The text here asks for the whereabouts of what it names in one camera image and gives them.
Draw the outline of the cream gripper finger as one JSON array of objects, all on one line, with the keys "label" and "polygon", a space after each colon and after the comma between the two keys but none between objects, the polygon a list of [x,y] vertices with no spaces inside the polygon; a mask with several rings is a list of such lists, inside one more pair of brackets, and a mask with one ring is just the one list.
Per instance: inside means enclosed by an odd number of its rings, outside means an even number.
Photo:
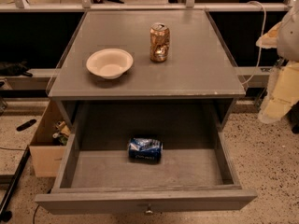
[{"label": "cream gripper finger", "polygon": [[281,22],[274,25],[267,33],[260,36],[256,41],[256,45],[262,49],[275,49],[278,44],[278,31]]},{"label": "cream gripper finger", "polygon": [[289,61],[281,68],[274,67],[266,91],[258,120],[270,124],[281,120],[299,102],[299,63]]}]

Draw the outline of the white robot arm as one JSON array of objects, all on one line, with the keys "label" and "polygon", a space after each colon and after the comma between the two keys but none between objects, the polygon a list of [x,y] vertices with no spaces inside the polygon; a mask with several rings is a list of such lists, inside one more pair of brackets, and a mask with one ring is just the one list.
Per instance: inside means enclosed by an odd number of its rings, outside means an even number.
[{"label": "white robot arm", "polygon": [[295,4],[267,33],[256,42],[259,48],[276,49],[278,57],[287,61],[273,67],[268,79],[258,119],[270,124],[281,120],[299,102],[299,6]]}]

